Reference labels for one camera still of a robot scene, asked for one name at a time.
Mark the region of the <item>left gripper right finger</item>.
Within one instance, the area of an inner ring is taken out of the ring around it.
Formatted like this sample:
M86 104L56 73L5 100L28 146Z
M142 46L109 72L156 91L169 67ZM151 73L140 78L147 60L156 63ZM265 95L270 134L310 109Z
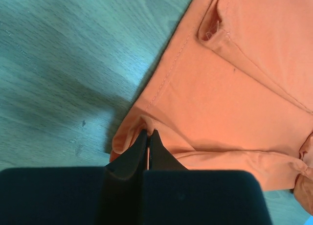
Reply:
M251 173L187 170L154 131L143 176L143 224L270 225L272 220Z

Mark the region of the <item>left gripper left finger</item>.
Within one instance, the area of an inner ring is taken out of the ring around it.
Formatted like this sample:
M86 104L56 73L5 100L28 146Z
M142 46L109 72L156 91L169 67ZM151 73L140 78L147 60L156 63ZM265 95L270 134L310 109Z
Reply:
M135 225L147 132L106 166L8 168L0 173L3 225Z

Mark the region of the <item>orange t shirt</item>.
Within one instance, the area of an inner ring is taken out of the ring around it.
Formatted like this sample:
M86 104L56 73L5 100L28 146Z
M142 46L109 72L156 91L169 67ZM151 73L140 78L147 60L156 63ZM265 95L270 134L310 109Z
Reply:
M313 211L313 0L192 0L113 140L159 132L190 170L245 170Z

